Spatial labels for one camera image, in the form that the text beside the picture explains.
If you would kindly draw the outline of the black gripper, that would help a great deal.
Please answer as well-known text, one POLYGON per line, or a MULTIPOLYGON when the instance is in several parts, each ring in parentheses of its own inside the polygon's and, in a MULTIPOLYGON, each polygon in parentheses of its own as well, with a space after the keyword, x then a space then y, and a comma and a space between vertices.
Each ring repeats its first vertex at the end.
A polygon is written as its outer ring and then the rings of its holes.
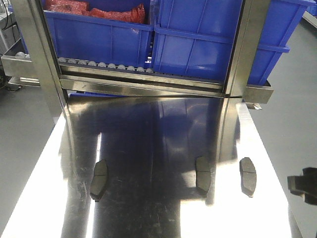
POLYGON ((291 194, 301 196, 310 205, 317 204, 317 169, 307 167, 302 169, 300 176, 288 176, 288 189, 291 194))

